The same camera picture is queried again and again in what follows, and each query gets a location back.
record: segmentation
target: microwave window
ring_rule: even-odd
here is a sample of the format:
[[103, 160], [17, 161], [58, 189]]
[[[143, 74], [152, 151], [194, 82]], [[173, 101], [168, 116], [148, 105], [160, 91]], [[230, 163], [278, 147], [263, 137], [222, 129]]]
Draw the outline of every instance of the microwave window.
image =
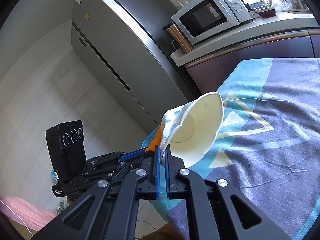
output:
[[180, 22], [196, 37], [227, 21], [213, 0], [204, 0], [179, 18]]

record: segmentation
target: orange object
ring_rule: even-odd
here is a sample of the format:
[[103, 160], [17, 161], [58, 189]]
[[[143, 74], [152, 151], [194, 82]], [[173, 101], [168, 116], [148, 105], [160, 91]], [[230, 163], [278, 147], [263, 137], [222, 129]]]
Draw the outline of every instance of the orange object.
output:
[[155, 151], [156, 145], [160, 145], [161, 136], [162, 136], [162, 130], [161, 130], [161, 125], [160, 125], [158, 127], [158, 130], [156, 131], [155, 137], [150, 142], [150, 144], [147, 147], [147, 149], [145, 150], [145, 152], [147, 152], [147, 151]]

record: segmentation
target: tiled floor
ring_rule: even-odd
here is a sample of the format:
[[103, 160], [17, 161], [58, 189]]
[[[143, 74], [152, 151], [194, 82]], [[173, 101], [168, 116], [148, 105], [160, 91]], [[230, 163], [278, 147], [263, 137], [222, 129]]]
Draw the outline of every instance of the tiled floor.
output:
[[[71, 20], [30, 47], [0, 82], [0, 195], [41, 209], [60, 202], [51, 190], [48, 128], [81, 119], [87, 159], [139, 149], [147, 137], [80, 60], [70, 37]], [[165, 224], [151, 203], [141, 201], [139, 208], [138, 220]], [[136, 237], [152, 230], [137, 222]]]

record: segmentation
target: kitchen counter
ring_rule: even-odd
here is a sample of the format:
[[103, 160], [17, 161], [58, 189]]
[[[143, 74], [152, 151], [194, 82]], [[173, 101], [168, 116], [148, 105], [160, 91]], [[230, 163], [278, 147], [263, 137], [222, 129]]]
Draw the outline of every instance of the kitchen counter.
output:
[[196, 44], [194, 49], [187, 54], [183, 54], [181, 49], [178, 49], [170, 56], [177, 66], [182, 66], [208, 53], [247, 39], [300, 28], [319, 28], [319, 25], [312, 14], [277, 12], [274, 17], [258, 18], [255, 22], [250, 21], [217, 34]]

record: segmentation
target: camera lens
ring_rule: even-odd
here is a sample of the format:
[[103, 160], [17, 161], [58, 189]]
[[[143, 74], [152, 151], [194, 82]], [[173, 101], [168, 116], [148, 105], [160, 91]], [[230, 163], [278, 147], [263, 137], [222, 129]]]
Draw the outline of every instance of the camera lens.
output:
[[79, 138], [82, 138], [83, 133], [82, 133], [82, 129], [81, 128], [79, 128], [79, 130], [78, 130], [78, 135], [79, 135]]
[[69, 145], [70, 139], [69, 139], [69, 135], [68, 135], [67, 133], [65, 133], [65, 134], [63, 135], [62, 140], [63, 140], [63, 144], [64, 144], [65, 146], [68, 146], [68, 145]]
[[73, 143], [75, 143], [77, 141], [78, 137], [77, 137], [77, 131], [76, 129], [71, 130], [71, 141]]

